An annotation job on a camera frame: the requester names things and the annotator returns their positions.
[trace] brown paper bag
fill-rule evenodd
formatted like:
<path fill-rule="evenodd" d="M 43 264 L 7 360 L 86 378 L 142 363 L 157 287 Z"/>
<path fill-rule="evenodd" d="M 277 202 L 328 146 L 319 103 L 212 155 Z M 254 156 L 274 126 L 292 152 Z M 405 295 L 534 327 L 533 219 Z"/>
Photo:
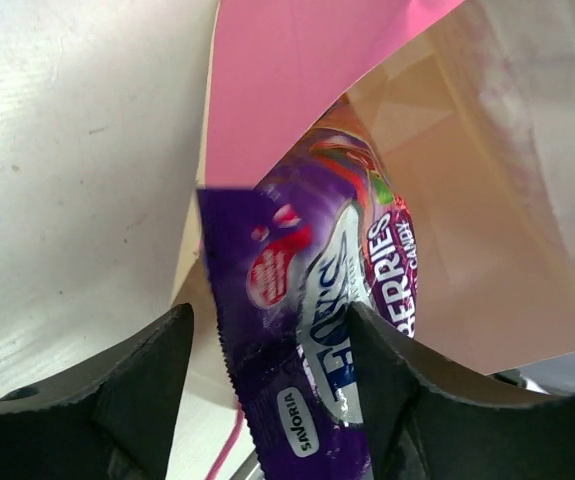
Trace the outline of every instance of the brown paper bag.
<path fill-rule="evenodd" d="M 467 22 L 484 22 L 472 5 L 397 51 L 349 96 L 414 221 L 417 339 L 492 373 L 575 351 L 575 280 L 535 153 L 517 148 L 528 145 L 520 133 L 529 124 L 500 128 L 481 99 L 489 66 L 468 54 L 495 47 L 493 38 L 471 46 Z M 187 245 L 197 245 L 195 212 L 188 225 L 178 286 L 192 257 Z M 179 296 L 199 306 L 206 331 L 215 315 L 208 291 L 195 267 Z"/>

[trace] candy bag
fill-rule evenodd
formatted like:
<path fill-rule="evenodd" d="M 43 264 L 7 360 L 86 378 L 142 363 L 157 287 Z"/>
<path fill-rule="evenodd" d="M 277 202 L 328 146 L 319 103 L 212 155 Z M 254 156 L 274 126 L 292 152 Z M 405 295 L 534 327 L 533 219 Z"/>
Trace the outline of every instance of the candy bag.
<path fill-rule="evenodd" d="M 343 316 L 361 302 L 413 336 L 417 258 L 407 207 L 346 97 L 257 187 L 201 189 L 198 204 L 221 344 L 266 478 L 371 478 Z"/>

